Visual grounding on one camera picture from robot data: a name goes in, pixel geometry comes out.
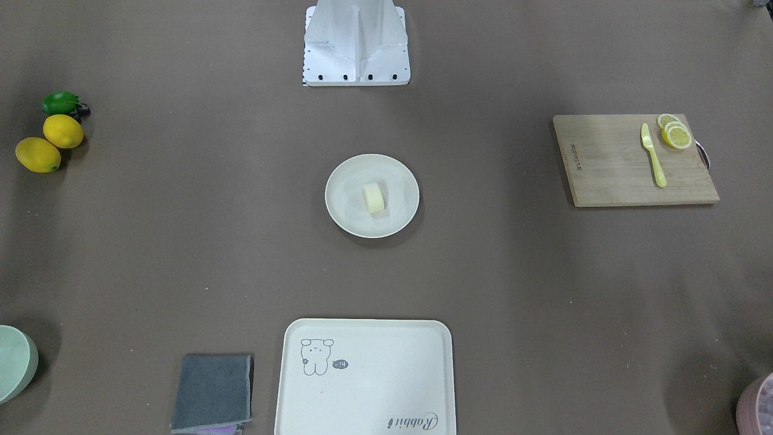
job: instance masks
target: plate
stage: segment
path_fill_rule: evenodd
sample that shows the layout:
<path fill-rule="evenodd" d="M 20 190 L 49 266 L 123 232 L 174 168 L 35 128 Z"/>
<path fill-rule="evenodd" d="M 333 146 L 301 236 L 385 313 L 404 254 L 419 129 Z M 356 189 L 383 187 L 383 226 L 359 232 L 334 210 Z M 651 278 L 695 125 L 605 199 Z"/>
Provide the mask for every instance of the plate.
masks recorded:
<path fill-rule="evenodd" d="M 435 320 L 296 320 L 275 421 L 274 435 L 455 435 L 451 333 Z"/>
<path fill-rule="evenodd" d="M 363 186 L 378 183 L 383 211 L 370 214 Z M 364 238 L 393 235 L 414 218 L 419 208 L 419 184 L 398 160 L 381 154 L 361 154 L 347 159 L 330 174 L 325 186 L 325 206 L 345 231 Z"/>

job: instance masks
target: lemon slice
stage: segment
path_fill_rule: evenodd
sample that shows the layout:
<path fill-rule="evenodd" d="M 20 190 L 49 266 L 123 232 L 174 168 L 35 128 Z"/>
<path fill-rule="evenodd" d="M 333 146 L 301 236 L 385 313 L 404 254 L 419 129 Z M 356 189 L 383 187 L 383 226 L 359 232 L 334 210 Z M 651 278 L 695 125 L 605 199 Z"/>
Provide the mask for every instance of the lemon slice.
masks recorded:
<path fill-rule="evenodd" d="M 674 121 L 678 121 L 679 123 L 682 122 L 682 120 L 677 118 L 676 115 L 671 115 L 670 113 L 664 113 L 658 117 L 658 127 L 665 128 L 666 124 Z"/>
<path fill-rule="evenodd" d="M 663 140 L 674 148 L 685 149 L 693 144 L 693 136 L 690 131 L 679 121 L 671 121 L 666 124 L 661 135 Z"/>

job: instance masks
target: folded cloth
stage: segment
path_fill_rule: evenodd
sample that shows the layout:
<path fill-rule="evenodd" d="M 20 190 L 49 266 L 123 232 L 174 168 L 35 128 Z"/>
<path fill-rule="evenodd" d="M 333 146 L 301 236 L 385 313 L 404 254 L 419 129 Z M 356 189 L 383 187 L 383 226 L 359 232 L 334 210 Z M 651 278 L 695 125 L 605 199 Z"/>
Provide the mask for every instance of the folded cloth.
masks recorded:
<path fill-rule="evenodd" d="M 250 355 L 186 355 L 172 433 L 241 433 L 250 418 Z"/>

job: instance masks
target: yellow knife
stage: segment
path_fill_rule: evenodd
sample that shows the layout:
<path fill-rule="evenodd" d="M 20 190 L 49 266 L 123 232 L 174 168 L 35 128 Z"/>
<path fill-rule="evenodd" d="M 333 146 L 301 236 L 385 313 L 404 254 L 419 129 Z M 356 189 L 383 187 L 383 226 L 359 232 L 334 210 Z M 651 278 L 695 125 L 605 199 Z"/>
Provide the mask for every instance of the yellow knife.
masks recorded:
<path fill-rule="evenodd" d="M 655 154 L 655 146 L 652 144 L 652 138 L 649 137 L 649 127 L 646 123 L 642 124 L 642 145 L 649 151 L 649 158 L 652 159 L 652 173 L 655 174 L 655 183 L 660 187 L 666 186 L 666 175 L 663 168 L 660 167 L 658 155 Z"/>

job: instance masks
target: wooden cutting board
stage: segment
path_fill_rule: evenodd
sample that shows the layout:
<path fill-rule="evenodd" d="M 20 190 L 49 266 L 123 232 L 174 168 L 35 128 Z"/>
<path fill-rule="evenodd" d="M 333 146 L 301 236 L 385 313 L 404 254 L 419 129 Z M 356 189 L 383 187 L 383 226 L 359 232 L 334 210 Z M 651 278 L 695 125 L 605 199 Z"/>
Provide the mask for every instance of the wooden cutting board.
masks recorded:
<path fill-rule="evenodd" d="M 684 115 L 676 115 L 692 132 Z M 577 207 L 713 204 L 717 190 L 693 143 L 674 149 L 660 136 L 658 115 L 556 115 L 558 146 Z M 668 182 L 655 184 L 642 124 L 647 123 Z"/>

